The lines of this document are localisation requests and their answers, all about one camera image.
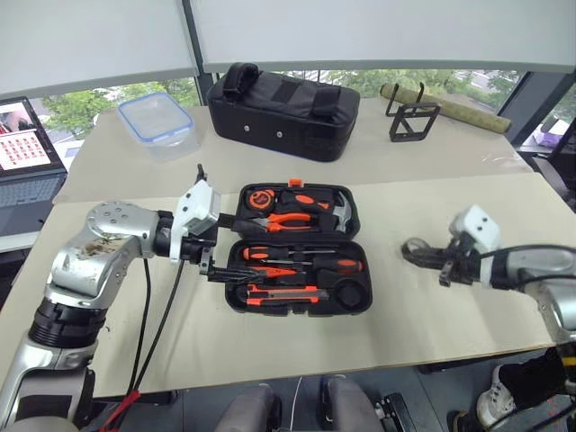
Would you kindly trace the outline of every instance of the rolled mat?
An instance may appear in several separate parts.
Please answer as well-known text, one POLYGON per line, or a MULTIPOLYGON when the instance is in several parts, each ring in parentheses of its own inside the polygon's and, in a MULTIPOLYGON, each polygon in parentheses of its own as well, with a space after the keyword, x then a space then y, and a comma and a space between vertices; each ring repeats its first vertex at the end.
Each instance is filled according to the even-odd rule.
MULTIPOLYGON (((380 89, 380 96, 390 99, 393 89, 394 85, 384 84, 380 89)), ((416 102, 417 97, 418 92, 400 86, 398 92, 396 92, 394 101, 400 102, 401 104, 409 104, 416 102)), ((499 117, 498 115, 490 114, 488 112, 482 112, 460 103, 446 101, 440 97, 431 96, 429 94, 423 94, 420 101, 436 102, 441 105, 440 113, 442 115, 488 131, 505 133, 512 124, 511 120, 505 119, 504 117, 499 117)))

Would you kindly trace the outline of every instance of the black tool case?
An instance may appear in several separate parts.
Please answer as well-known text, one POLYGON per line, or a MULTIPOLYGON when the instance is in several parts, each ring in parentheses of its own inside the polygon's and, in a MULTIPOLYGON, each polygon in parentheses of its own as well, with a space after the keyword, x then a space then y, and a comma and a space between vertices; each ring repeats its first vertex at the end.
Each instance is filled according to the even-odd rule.
POLYGON ((256 292, 254 285, 248 283, 227 283, 225 286, 226 301, 239 312, 264 313, 266 315, 286 315, 289 311, 304 313, 311 316, 330 316, 357 314, 366 311, 372 304, 372 286, 365 252, 351 241, 360 230, 360 220, 352 193, 342 186, 326 184, 306 184, 291 181, 289 184, 249 184, 245 186, 238 201, 234 224, 231 228, 242 240, 232 246, 229 252, 228 268, 230 267, 272 267, 288 269, 296 274, 280 277, 267 277, 256 288, 264 287, 268 292, 256 292), (272 203, 265 198, 258 200, 260 191, 267 191, 273 196, 272 203), (299 195, 317 198, 315 203, 297 202, 299 195), (256 197, 255 208, 251 197, 256 197), (349 203, 350 218, 344 227, 344 232, 337 230, 338 217, 334 216, 334 206, 342 207, 343 199, 349 203), (254 223, 255 218, 270 218, 271 214, 285 215, 287 213, 307 213, 308 221, 286 221, 284 226, 307 225, 311 229, 289 229, 269 232, 261 225, 254 223), (263 255, 258 251, 261 247, 272 247, 273 253, 284 248, 290 251, 289 256, 281 256, 281 261, 294 261, 297 264, 270 264, 261 261, 263 255), (335 251, 336 253, 311 254, 314 250, 335 251), (314 262, 314 266, 302 262, 314 262), (344 268, 330 268, 334 262, 352 265, 344 268), (277 295, 278 290, 311 290, 298 298, 301 291, 285 299, 270 298, 277 295))
POLYGON ((350 138, 360 94, 235 63, 208 92, 224 138, 321 162, 338 159, 350 138))

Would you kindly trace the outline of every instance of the plastic food container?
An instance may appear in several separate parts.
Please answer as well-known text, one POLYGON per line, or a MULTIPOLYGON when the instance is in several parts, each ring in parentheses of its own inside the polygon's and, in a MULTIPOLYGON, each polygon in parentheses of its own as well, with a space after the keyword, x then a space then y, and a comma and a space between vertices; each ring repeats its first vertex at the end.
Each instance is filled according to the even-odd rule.
POLYGON ((121 103, 118 115, 158 162, 180 158, 199 147, 192 117, 169 94, 152 93, 121 103))

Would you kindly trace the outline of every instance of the black bag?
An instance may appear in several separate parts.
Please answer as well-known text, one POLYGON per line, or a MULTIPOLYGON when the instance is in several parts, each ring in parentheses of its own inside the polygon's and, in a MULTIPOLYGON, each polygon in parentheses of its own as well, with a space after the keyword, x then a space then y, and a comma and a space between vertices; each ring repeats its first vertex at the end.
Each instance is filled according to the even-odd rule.
POLYGON ((322 162, 342 155, 359 103, 349 88, 261 72, 251 63, 232 65, 208 92, 222 137, 322 162))

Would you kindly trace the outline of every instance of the pliers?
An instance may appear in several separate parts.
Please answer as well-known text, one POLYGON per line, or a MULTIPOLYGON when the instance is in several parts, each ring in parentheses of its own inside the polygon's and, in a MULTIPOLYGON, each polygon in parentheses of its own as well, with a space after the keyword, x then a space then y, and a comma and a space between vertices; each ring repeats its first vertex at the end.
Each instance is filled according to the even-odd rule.
POLYGON ((267 218, 251 219, 250 221, 265 228, 268 232, 279 232, 283 230, 311 230, 312 226, 310 225, 283 225, 284 222, 309 222, 311 220, 312 216, 308 213, 272 213, 267 218))

